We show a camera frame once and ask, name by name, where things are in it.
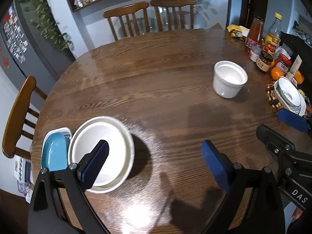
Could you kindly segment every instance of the red lid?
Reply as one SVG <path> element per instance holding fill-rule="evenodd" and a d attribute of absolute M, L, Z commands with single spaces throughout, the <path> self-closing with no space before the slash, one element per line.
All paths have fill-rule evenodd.
<path fill-rule="evenodd" d="M 286 63 L 287 65 L 291 65 L 291 61 L 284 54 L 280 54 L 279 58 L 282 62 Z"/>

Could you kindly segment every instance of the white ceramic pot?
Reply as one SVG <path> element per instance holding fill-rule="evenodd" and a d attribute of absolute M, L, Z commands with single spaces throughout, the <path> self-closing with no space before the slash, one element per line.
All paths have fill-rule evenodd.
<path fill-rule="evenodd" d="M 219 61 L 214 66 L 213 89 L 224 98 L 233 98 L 247 82 L 246 71 L 231 61 Z"/>

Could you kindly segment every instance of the orange fruit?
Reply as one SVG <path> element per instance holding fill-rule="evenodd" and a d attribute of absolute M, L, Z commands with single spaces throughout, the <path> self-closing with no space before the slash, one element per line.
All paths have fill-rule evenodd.
<path fill-rule="evenodd" d="M 294 74 L 294 78 L 296 79 L 298 84 L 302 84 L 303 80 L 305 79 L 299 70 L 296 72 L 296 74 Z"/>
<path fill-rule="evenodd" d="M 271 78 L 273 81 L 278 80 L 281 76 L 284 76 L 284 72 L 277 67 L 272 68 L 271 70 Z"/>

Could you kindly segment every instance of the jar with red lid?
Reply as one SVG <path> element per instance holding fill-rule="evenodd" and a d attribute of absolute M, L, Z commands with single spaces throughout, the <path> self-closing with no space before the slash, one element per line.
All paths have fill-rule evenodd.
<path fill-rule="evenodd" d="M 284 75 L 286 75 L 291 67 L 291 61 L 284 54 L 279 54 L 277 59 L 274 61 L 274 67 L 279 68 L 283 71 Z"/>

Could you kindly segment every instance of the yellow bottle cap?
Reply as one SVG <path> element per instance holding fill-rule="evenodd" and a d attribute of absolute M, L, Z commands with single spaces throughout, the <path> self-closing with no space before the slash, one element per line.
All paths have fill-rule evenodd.
<path fill-rule="evenodd" d="M 280 14 L 278 14 L 278 13 L 275 13 L 275 17 L 276 17 L 277 19 L 279 19 L 279 20 L 282 20 L 282 16 L 281 16 Z"/>

